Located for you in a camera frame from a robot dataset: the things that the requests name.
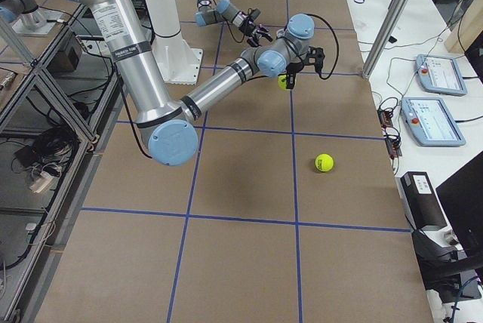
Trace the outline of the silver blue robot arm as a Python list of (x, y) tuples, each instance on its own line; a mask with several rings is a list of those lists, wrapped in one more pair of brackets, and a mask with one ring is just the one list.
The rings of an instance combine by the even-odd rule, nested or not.
[(199, 26), (208, 26), (215, 23), (227, 22), (233, 25), (242, 33), (239, 42), (246, 42), (251, 47), (259, 47), (260, 40), (265, 38), (269, 42), (273, 41), (269, 30), (256, 19), (260, 16), (260, 10), (249, 8), (244, 12), (233, 4), (230, 0), (197, 0), (198, 11), (195, 14), (195, 21)]
[(173, 100), (131, 0), (75, 0), (90, 8), (112, 61), (137, 109), (135, 124), (149, 155), (168, 166), (189, 161), (198, 147), (193, 122), (257, 73), (274, 78), (294, 63), (304, 64), (315, 24), (295, 14), (276, 40), (248, 48), (186, 96)]

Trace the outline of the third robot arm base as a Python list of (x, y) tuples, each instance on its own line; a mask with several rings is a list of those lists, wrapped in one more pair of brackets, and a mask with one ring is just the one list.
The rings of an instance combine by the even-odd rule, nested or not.
[(1, 0), (1, 18), (23, 36), (44, 37), (54, 28), (36, 0)]

